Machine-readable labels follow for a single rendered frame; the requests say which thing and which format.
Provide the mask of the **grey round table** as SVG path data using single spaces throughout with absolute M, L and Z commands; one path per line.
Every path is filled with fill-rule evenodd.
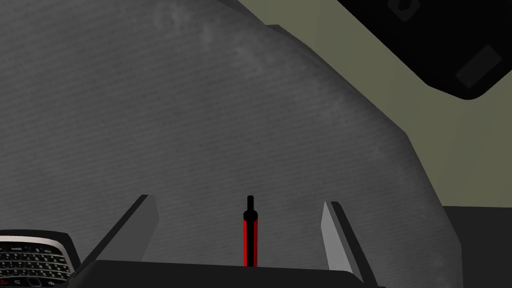
M 0 0 L 0 229 L 85 256 L 141 194 L 145 259 L 326 269 L 339 202 L 379 284 L 464 288 L 461 245 L 407 135 L 320 59 L 218 0 Z

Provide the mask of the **black keypad phone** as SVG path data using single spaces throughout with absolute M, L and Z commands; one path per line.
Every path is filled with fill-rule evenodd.
M 65 284 L 81 265 L 67 233 L 0 230 L 0 288 L 52 288 Z

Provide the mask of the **black rounded block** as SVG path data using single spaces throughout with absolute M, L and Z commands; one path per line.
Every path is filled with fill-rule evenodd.
M 512 72 L 512 0 L 337 0 L 425 84 L 473 100 Z

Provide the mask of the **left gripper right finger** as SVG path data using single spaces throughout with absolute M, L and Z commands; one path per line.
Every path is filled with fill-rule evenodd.
M 324 202 L 320 227 L 328 268 L 354 275 L 364 288 L 380 288 L 339 202 Z

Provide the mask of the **red and black pen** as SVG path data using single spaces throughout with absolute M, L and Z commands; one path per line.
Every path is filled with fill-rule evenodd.
M 247 209 L 243 212 L 243 255 L 245 267 L 258 266 L 258 219 L 254 196 L 248 195 Z

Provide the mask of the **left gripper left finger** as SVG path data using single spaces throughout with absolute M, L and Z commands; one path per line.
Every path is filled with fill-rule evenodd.
M 156 198 L 141 195 L 80 266 L 85 268 L 96 260 L 142 261 L 159 220 Z

